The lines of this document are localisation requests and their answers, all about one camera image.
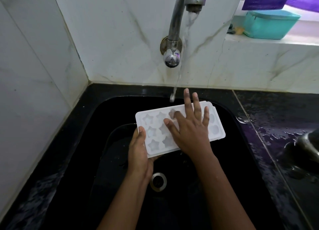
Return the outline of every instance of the running water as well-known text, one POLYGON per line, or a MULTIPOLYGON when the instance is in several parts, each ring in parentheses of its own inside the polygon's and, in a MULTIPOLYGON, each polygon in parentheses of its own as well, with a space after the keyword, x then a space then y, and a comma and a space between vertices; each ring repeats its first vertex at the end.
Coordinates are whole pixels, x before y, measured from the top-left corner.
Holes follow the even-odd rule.
POLYGON ((197 19, 198 15, 199 15, 199 13, 193 13, 193 12, 189 12, 187 14, 185 31, 184 31, 184 35, 182 37, 183 47, 181 50, 181 63, 180 63, 179 71, 178 71, 178 78, 177 78, 173 93, 171 94, 171 98, 169 99, 170 102, 175 101, 175 94, 176 94, 177 87, 179 86, 179 80, 181 79, 182 68, 183 68, 183 65, 186 62, 186 58, 188 56, 187 55, 187 48, 188 48, 189 31, 190 31, 190 28, 192 27, 192 25, 194 24, 195 20, 197 19))

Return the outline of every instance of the person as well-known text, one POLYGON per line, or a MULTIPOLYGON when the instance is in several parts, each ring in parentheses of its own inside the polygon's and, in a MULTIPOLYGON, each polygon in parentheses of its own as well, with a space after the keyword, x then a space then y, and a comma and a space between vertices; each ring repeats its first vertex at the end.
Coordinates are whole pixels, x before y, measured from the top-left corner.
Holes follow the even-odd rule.
MULTIPOLYGON (((255 229, 232 186, 215 157, 208 138, 208 107, 202 110, 197 93, 193 93, 192 107, 189 89, 184 90, 186 117, 176 111, 179 130, 165 118, 164 123, 178 147, 187 154, 195 165, 207 200, 208 212, 213 229, 255 229)), ((118 189, 97 230, 135 229, 146 193, 153 174, 154 160, 147 158, 146 132, 136 129, 128 152, 127 174, 118 189)))

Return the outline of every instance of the sink basin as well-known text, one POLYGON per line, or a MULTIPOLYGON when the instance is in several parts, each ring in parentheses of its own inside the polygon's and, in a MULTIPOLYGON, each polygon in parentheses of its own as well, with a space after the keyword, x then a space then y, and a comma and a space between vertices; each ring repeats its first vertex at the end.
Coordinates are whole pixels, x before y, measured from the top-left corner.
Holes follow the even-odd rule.
MULTIPOLYGON (((95 229, 125 176, 135 113, 180 104, 181 99, 170 103, 168 98, 142 96, 101 103, 60 181, 42 229, 95 229)), ((237 119, 213 105, 226 137, 211 146, 241 204, 257 229, 284 229, 237 119)), ((201 184, 188 156, 181 151, 165 154, 155 161, 156 172, 165 175, 167 186, 162 192, 148 187, 137 229, 211 229, 201 184)))

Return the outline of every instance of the granite countertop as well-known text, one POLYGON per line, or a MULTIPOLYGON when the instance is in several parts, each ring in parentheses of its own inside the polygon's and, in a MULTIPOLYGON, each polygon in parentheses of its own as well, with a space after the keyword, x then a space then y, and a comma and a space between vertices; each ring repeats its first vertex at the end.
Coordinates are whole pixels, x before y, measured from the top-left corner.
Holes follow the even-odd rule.
MULTIPOLYGON (((263 180, 286 229, 319 229, 318 172, 298 167, 287 143, 319 128, 319 95, 196 89, 201 100, 227 108, 240 122, 263 180)), ((92 84, 0 224, 0 229, 39 229, 95 109, 117 96, 170 97, 172 88, 92 84)), ((182 98, 182 89, 176 98, 182 98)))

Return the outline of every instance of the forearm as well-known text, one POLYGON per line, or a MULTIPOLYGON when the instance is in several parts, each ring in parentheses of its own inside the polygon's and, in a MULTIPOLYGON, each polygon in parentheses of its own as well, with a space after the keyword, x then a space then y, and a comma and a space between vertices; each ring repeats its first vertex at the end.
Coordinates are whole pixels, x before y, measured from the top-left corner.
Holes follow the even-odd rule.
POLYGON ((97 230, 135 229, 146 188, 142 177, 127 174, 97 230))
POLYGON ((255 229, 211 149, 194 157, 213 229, 255 229))

